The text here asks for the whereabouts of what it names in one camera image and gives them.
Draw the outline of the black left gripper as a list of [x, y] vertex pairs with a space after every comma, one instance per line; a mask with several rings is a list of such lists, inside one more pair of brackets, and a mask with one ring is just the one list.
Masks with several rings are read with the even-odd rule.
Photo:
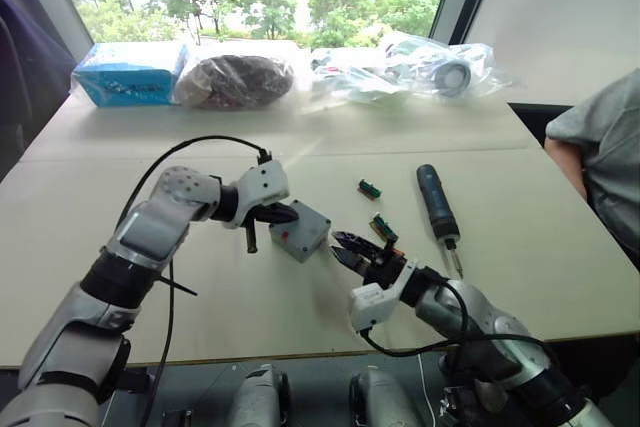
[[289, 222], [294, 222], [299, 219], [299, 214], [290, 205], [285, 205], [281, 202], [265, 206], [257, 205], [252, 207], [242, 223], [242, 227], [245, 230], [247, 252], [249, 254], [255, 254], [257, 249], [255, 223], [267, 223], [273, 225], [280, 225]]

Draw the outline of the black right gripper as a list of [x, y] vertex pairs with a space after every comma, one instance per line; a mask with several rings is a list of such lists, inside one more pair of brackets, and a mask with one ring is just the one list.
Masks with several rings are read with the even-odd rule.
[[378, 247], [365, 238], [346, 231], [333, 231], [332, 237], [341, 246], [330, 247], [334, 258], [362, 277], [364, 284], [377, 283], [387, 289], [396, 282], [407, 262], [405, 254], [391, 242]]

